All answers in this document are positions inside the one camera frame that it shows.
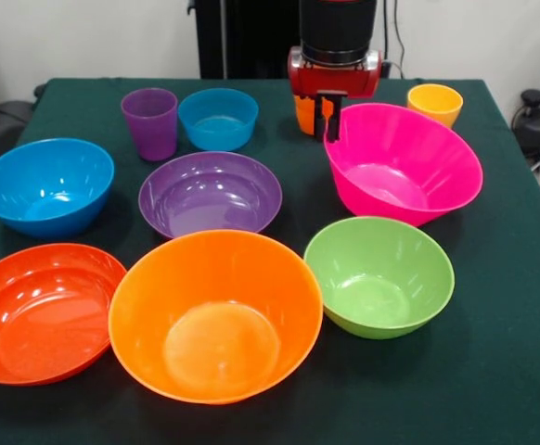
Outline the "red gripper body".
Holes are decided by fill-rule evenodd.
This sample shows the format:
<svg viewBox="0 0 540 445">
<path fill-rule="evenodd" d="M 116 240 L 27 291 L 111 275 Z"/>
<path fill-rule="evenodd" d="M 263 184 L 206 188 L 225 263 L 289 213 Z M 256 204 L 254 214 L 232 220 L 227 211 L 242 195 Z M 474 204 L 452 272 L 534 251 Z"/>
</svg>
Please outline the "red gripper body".
<svg viewBox="0 0 540 445">
<path fill-rule="evenodd" d="M 318 95 L 370 98 L 377 90 L 381 65 L 382 57 L 378 50 L 369 50 L 357 64 L 329 67 L 306 59 L 302 48 L 294 46 L 288 57 L 291 91 L 309 98 Z"/>
</svg>

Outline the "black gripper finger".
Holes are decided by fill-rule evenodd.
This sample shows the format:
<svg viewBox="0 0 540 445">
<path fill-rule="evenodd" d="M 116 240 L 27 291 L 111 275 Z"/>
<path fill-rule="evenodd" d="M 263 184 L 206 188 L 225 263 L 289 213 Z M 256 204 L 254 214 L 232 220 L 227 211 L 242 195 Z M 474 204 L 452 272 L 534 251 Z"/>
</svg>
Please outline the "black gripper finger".
<svg viewBox="0 0 540 445">
<path fill-rule="evenodd" d="M 314 98 L 314 138 L 322 139 L 325 132 L 325 99 L 321 95 Z"/>
<path fill-rule="evenodd" d="M 332 104 L 332 113 L 328 118 L 328 141 L 335 142 L 340 139 L 341 109 L 343 95 L 328 95 Z"/>
</svg>

